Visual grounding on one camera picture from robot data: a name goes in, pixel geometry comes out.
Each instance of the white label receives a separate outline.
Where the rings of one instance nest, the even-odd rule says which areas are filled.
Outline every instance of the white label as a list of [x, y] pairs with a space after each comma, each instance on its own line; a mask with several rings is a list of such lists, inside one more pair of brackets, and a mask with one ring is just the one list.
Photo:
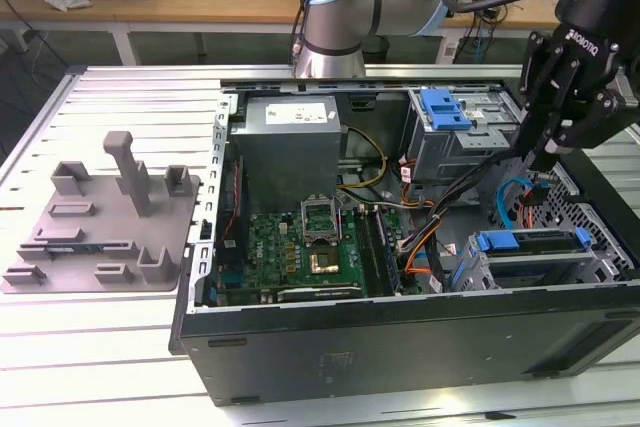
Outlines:
[[405, 184], [411, 183], [411, 168], [410, 167], [400, 167], [400, 176], [402, 177], [402, 181]]
[[434, 292], [436, 292], [437, 294], [439, 294], [440, 292], [442, 292], [442, 284], [440, 283], [440, 281], [438, 279], [436, 279], [433, 275], [431, 276], [431, 278], [429, 279], [429, 285], [431, 286], [431, 288], [433, 289]]
[[467, 110], [464, 115], [467, 119], [484, 119], [484, 114], [480, 110]]
[[269, 104], [267, 125], [270, 124], [326, 124], [324, 104]]

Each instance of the expansion slot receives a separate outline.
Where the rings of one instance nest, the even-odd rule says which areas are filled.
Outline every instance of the expansion slot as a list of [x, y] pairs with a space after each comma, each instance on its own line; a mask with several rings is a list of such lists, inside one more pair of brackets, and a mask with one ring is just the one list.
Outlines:
[[394, 290], [387, 269], [385, 248], [380, 242], [381, 225], [375, 214], [377, 212], [358, 213], [354, 220], [367, 292], [369, 297], [383, 297], [393, 295]]

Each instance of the metal mesh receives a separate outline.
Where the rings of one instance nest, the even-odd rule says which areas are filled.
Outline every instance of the metal mesh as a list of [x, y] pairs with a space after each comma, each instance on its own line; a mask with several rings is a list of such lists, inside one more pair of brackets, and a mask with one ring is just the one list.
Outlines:
[[[593, 249], [606, 255], [619, 271], [634, 268], [628, 255], [591, 205], [567, 201], [571, 194], [577, 193], [577, 188], [572, 185], [572, 181], [564, 169], [556, 166], [549, 174], [551, 175], [552, 188], [544, 204], [534, 207], [534, 227], [559, 227], [570, 230], [584, 227], [595, 239]], [[507, 169], [503, 181], [511, 177], [525, 177], [533, 181], [533, 174], [526, 170], [522, 162], [514, 162], [511, 168]], [[507, 210], [515, 207], [518, 196], [523, 190], [524, 188], [519, 184], [508, 189], [505, 196]]]

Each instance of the metal table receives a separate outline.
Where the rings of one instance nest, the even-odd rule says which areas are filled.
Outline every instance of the metal table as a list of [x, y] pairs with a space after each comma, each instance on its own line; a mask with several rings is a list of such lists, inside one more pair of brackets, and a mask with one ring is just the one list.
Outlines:
[[[389, 78], [519, 74], [511, 66], [380, 66], [368, 72]], [[101, 140], [108, 130], [127, 129], [136, 139], [134, 154], [150, 171], [186, 164], [203, 173], [219, 79], [289, 75], [277, 66], [184, 66], [91, 68], [66, 76], [0, 169], [1, 265], [15, 259], [17, 243], [52, 193], [49, 175], [58, 161], [81, 160], [90, 173], [114, 173]], [[629, 199], [638, 192], [636, 138], [623, 133], [594, 153], [596, 162], [615, 158], [612, 175]], [[464, 425], [491, 423], [495, 414], [488, 412], [516, 416], [500, 422], [508, 427], [635, 425], [640, 419], [638, 339], [572, 379], [217, 409], [189, 359], [167, 350], [174, 298], [175, 292], [0, 295], [0, 424]], [[415, 353], [415, 360], [420, 355], [428, 350]]]

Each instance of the blue plastic latch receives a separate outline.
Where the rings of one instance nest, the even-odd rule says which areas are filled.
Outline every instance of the blue plastic latch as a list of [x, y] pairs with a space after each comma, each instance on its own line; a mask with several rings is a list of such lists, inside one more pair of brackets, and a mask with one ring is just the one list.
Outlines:
[[480, 252], [486, 252], [487, 250], [491, 250], [491, 244], [489, 243], [489, 239], [484, 235], [476, 235], [476, 242], [478, 243], [478, 249]]
[[520, 248], [516, 236], [508, 230], [480, 232], [480, 235], [476, 236], [476, 242], [478, 242], [478, 247], [483, 252], [488, 250], [518, 250]]
[[584, 227], [576, 227], [576, 237], [582, 244], [582, 248], [584, 250], [587, 250], [589, 247], [591, 247], [591, 235], [589, 235], [587, 229], [585, 229]]
[[471, 122], [447, 89], [421, 89], [422, 108], [431, 117], [434, 130], [469, 130]]
[[456, 282], [458, 282], [458, 280], [460, 279], [460, 276], [462, 275], [462, 272], [464, 272], [465, 267], [466, 266], [464, 265], [464, 261], [460, 262], [460, 265], [458, 265], [458, 268], [456, 269], [455, 273], [451, 277], [451, 281], [449, 282], [450, 289], [453, 289], [453, 287], [456, 285]]

